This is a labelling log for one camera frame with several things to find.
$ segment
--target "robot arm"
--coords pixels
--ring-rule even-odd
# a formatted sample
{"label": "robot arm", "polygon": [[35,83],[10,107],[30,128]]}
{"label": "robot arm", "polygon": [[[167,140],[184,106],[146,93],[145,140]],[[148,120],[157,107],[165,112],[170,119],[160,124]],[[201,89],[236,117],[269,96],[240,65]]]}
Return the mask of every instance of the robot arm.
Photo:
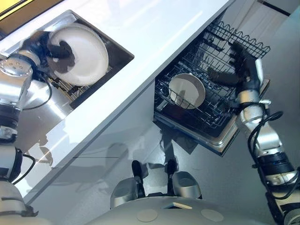
{"label": "robot arm", "polygon": [[50,224],[35,217],[37,213],[25,205],[12,184],[21,172],[23,153],[13,143],[31,80],[39,78],[37,67],[46,57],[61,59],[71,55],[65,43],[55,46],[48,40],[49,32],[37,31],[23,42],[18,53],[0,60],[0,224]]}
{"label": "robot arm", "polygon": [[260,100],[259,88],[263,81],[261,59],[253,58],[243,47],[232,45],[235,74],[224,74],[210,69],[213,81],[236,87],[238,118],[236,124],[246,135],[251,157],[263,185],[274,220],[279,224],[300,221],[300,167],[295,170],[284,153],[282,143],[269,121],[278,119],[282,112],[270,114],[269,100]]}

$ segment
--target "white plate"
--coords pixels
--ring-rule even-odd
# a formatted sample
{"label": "white plate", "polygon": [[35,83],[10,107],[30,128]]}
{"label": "white plate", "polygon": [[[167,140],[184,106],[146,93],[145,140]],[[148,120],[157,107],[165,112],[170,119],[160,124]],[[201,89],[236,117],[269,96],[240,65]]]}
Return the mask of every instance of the white plate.
{"label": "white plate", "polygon": [[178,74],[169,83],[170,98],[184,109],[198,108],[205,99],[203,83],[192,74]]}
{"label": "white plate", "polygon": [[63,81],[76,86],[87,86],[94,84],[106,74],[108,67],[106,47],[99,35],[87,26],[72,23],[52,33],[49,41],[53,45],[65,41],[75,57],[75,65],[68,67],[66,73],[55,70],[56,59],[47,58],[54,74]]}

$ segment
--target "dish rack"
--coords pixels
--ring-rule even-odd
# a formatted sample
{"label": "dish rack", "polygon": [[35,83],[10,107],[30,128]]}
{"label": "dish rack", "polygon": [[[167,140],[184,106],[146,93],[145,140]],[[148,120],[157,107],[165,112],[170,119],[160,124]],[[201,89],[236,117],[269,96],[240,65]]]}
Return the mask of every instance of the dish rack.
{"label": "dish rack", "polygon": [[[109,65],[106,73],[111,71],[111,69],[112,67]],[[70,102],[75,101],[84,92],[88,91],[91,87],[91,86],[75,86],[58,78],[53,72],[50,72],[49,74],[50,74],[50,76],[48,77],[49,83],[51,83],[53,87],[61,91],[61,93],[65,97],[67,97]]]}
{"label": "dish rack", "polygon": [[[248,52],[256,57],[262,58],[270,47],[263,46],[249,35],[225,25],[223,22],[211,23],[189,46],[157,76],[155,84],[155,108],[162,111],[167,105],[173,106],[171,111],[178,121],[192,130],[212,130],[223,126],[234,111],[229,103],[235,99],[235,88],[218,85],[211,81],[207,73],[208,67],[216,71],[234,73],[234,67],[229,64],[230,47],[234,41],[242,44]],[[187,100],[182,99],[177,93],[169,88],[171,79],[181,73],[191,73],[198,77],[204,84],[205,100],[198,108]],[[174,93],[180,101],[171,100],[170,95]]]}

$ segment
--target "dishwasher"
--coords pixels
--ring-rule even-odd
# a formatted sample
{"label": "dishwasher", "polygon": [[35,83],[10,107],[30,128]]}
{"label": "dishwasher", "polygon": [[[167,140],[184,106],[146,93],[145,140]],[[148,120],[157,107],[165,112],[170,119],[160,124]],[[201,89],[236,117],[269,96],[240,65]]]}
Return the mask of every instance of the dishwasher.
{"label": "dishwasher", "polygon": [[[229,54],[235,41],[242,44],[255,58],[262,58],[270,51],[270,47],[263,46],[255,38],[216,19],[155,79],[154,120],[183,132],[220,156],[224,155],[239,132],[235,125],[237,115],[230,107],[230,103],[236,98],[235,88],[212,82],[207,69],[234,73],[234,67],[229,63]],[[175,75],[182,73],[192,74],[202,81],[205,100],[199,107],[185,99],[179,103],[171,99],[171,93],[181,98],[169,88],[169,83]],[[269,83],[269,80],[263,81],[261,96]],[[193,109],[181,107],[179,104],[183,102],[188,102]]]}

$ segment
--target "kitchen sink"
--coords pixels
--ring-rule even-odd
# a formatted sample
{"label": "kitchen sink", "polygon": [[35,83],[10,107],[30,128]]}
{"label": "kitchen sink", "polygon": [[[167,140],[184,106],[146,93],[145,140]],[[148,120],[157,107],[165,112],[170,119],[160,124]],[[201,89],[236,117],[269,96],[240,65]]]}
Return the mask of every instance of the kitchen sink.
{"label": "kitchen sink", "polygon": [[[101,79],[91,86],[78,87],[66,83],[56,77],[49,68],[45,68],[50,77],[49,83],[52,86],[52,97],[47,104],[34,110],[23,111],[19,118],[18,139],[16,147],[26,152],[34,144],[41,146],[47,142],[46,134],[60,121],[67,117],[76,107],[86,100],[96,90],[101,88],[109,79],[125,67],[133,58],[133,54],[117,44],[107,35],[102,33],[92,24],[68,10],[38,30],[55,31],[70,23],[80,23],[94,30],[104,42],[109,59],[108,70]],[[9,48],[6,53],[12,54],[18,50],[20,43]],[[33,80],[27,94],[25,107],[39,105],[46,101],[49,96],[49,89],[43,82]]]}

